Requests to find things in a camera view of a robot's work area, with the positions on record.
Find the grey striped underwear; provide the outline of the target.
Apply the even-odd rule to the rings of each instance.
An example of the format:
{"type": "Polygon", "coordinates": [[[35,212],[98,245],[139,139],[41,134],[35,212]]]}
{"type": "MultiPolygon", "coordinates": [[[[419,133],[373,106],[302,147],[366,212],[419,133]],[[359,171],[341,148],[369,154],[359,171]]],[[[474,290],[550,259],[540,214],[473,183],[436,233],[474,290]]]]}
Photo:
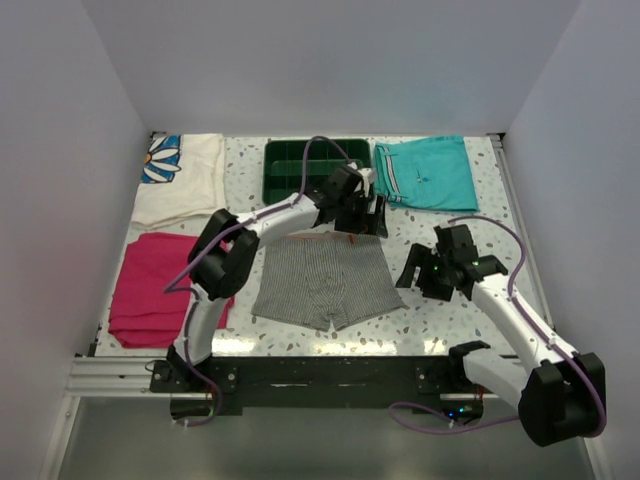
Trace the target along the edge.
{"type": "Polygon", "coordinates": [[[327,332],[404,306],[379,238],[293,235],[266,247],[252,314],[327,332]]]}

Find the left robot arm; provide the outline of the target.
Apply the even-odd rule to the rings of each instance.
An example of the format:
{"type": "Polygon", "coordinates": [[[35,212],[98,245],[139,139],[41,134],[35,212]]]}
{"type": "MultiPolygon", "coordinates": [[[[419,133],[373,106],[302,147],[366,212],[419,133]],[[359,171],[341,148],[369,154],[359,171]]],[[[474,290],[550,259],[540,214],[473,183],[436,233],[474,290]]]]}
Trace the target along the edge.
{"type": "Polygon", "coordinates": [[[167,360],[171,378],[185,392],[200,390],[207,380],[203,362],[212,355],[211,343],[226,302],[246,284],[260,249],[317,226],[356,234],[376,233],[384,199],[375,195],[376,171],[355,164],[338,167],[318,186],[307,186],[270,206],[234,215],[216,211],[192,248],[187,266],[165,287],[166,293],[186,288],[192,303],[167,360]]]}

